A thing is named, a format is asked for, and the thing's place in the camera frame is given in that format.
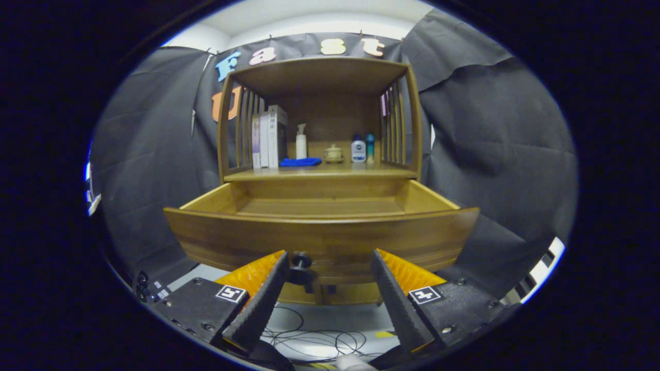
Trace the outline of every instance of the blue cloth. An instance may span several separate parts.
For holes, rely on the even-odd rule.
[[[292,166],[315,166],[321,163],[320,157],[308,157],[301,158],[300,160],[293,160],[291,158],[285,158],[280,162],[282,167],[292,167]]]

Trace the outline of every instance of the cabinet top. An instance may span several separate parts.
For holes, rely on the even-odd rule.
[[[229,74],[266,99],[298,94],[383,92],[409,65],[356,57],[310,57],[262,63]]]

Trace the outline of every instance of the open drawer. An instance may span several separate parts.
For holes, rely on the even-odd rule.
[[[344,285],[373,282],[374,248],[430,271],[451,265],[479,209],[414,180],[306,178],[230,182],[164,212],[191,259],[231,271],[281,249],[305,252],[315,285]]]

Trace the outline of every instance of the blue letter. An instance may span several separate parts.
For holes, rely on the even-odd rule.
[[[218,82],[224,80],[224,78],[227,77],[227,74],[234,70],[234,67],[236,67],[236,64],[238,63],[236,58],[239,55],[241,55],[241,52],[235,51],[234,53],[231,53],[231,55],[229,55],[227,58],[223,59],[215,65],[215,68],[218,69],[218,74],[220,75],[218,76]]]

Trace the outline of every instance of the drawer knob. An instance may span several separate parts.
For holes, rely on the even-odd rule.
[[[292,262],[293,267],[289,269],[288,281],[294,285],[310,283],[313,277],[307,268],[312,265],[312,259],[305,253],[298,253],[292,258]]]

